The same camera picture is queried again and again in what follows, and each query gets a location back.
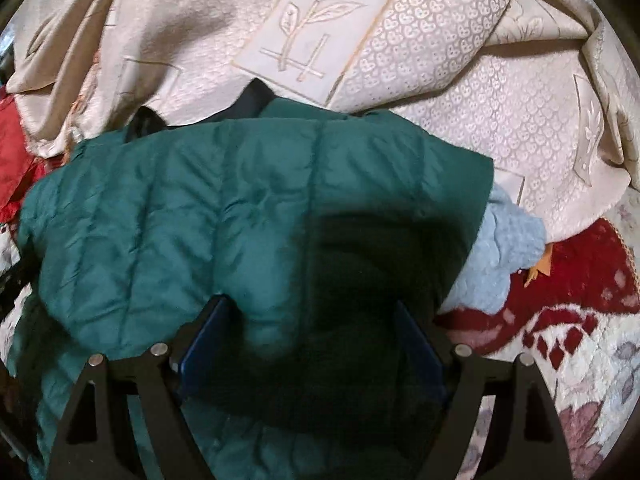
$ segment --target metal rivet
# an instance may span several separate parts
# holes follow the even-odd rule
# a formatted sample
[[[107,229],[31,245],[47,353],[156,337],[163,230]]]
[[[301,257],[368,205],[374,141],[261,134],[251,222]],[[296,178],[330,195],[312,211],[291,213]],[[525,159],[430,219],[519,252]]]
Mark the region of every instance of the metal rivet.
[[[471,357],[473,352],[469,345],[456,345],[456,355],[458,357]]]
[[[518,359],[524,366],[533,366],[534,364],[536,364],[536,360],[533,358],[533,355],[531,354],[527,354],[527,353],[520,354],[518,356]]]
[[[169,347],[166,343],[156,343],[151,347],[151,353],[156,357],[166,354],[169,351]]]
[[[102,361],[104,361],[104,356],[102,354],[94,354],[89,357],[89,364],[91,366],[101,365]]]

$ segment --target pile of clothes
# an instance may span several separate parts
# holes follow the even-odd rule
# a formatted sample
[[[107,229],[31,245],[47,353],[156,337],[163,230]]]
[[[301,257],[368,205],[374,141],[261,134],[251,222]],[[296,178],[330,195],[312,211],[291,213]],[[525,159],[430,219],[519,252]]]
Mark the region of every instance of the pile of clothes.
[[[225,293],[226,393],[183,408],[216,476],[408,478],[383,436],[422,409],[392,299],[496,314],[640,184],[640,78],[592,0],[25,0],[10,27],[0,249],[42,268],[0,356],[45,459],[88,355],[139,354]],[[293,391],[286,431],[269,399]],[[340,438],[305,425],[318,397]]]

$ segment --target red cloth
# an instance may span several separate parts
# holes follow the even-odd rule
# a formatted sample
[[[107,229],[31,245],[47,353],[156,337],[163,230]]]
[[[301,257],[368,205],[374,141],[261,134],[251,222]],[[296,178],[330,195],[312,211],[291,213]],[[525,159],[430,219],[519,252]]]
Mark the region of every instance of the red cloth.
[[[566,354],[573,354],[597,327],[595,312],[637,314],[640,298],[630,255],[612,225],[599,219],[586,231],[554,244],[551,276],[524,287],[526,272],[511,275],[511,290],[504,308],[495,316],[478,310],[454,310],[437,318],[455,342],[465,342],[481,354],[491,354],[516,337],[535,315],[535,326],[522,334],[525,348],[537,348],[558,369]],[[582,313],[562,308],[578,304]],[[572,324],[564,341],[553,348],[538,338],[549,326]]]
[[[0,223],[13,220],[30,187],[60,166],[61,159],[43,160],[27,152],[14,97],[0,88]]]

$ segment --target black plastic bracket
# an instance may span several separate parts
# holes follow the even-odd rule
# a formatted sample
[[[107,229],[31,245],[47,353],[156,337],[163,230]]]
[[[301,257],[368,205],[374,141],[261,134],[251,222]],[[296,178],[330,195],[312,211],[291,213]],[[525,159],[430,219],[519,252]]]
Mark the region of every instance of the black plastic bracket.
[[[37,456],[37,446],[34,435],[28,434],[18,418],[9,413],[0,398],[0,437],[11,446],[15,455],[26,462],[30,456]]]
[[[145,480],[127,407],[135,394],[164,478],[214,480],[166,386],[168,350],[114,362],[92,356],[58,425],[48,480]]]
[[[521,354],[513,363],[480,357],[469,346],[453,345],[432,323],[415,320],[402,303],[394,320],[428,392],[446,399],[443,392],[453,391],[417,480],[456,478],[485,396],[495,396],[495,405],[476,480],[573,480],[558,413],[532,356]],[[448,368],[430,362],[436,357]],[[439,391],[439,381],[452,388]]]

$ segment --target red floral fabric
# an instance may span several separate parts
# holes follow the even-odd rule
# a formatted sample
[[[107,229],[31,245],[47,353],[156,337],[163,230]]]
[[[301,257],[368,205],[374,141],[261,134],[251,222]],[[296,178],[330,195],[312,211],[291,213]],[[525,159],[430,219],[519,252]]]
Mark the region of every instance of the red floral fabric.
[[[456,343],[513,361],[535,357],[549,387],[570,450],[574,476],[589,478],[602,464],[638,401],[640,295],[633,258],[617,231],[598,220],[554,245],[551,276],[527,288],[511,277],[504,309],[495,316],[459,309],[437,320]],[[485,399],[459,480],[478,467],[492,399]]]

